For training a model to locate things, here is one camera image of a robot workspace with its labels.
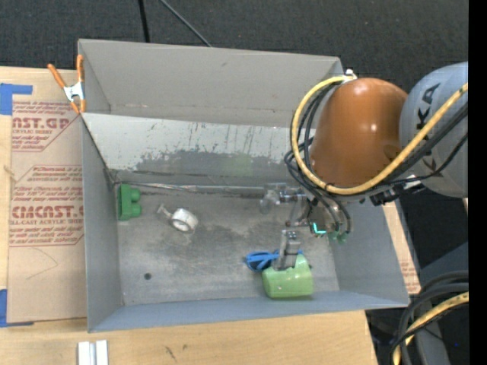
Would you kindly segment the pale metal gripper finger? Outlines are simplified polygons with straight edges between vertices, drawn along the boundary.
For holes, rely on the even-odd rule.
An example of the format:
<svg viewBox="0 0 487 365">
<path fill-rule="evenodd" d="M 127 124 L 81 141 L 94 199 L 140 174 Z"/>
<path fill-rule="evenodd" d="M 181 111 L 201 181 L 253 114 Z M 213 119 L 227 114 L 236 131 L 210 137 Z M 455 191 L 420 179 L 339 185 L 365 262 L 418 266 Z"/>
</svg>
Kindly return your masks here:
<svg viewBox="0 0 487 365">
<path fill-rule="evenodd" d="M 279 270 L 293 268 L 300 250 L 301 242 L 293 230 L 283 230 L 279 248 Z"/>
<path fill-rule="evenodd" d="M 296 204 L 302 198 L 303 193 L 300 189 L 268 189 L 259 200 L 259 212 L 268 214 L 275 206 Z"/>
</svg>

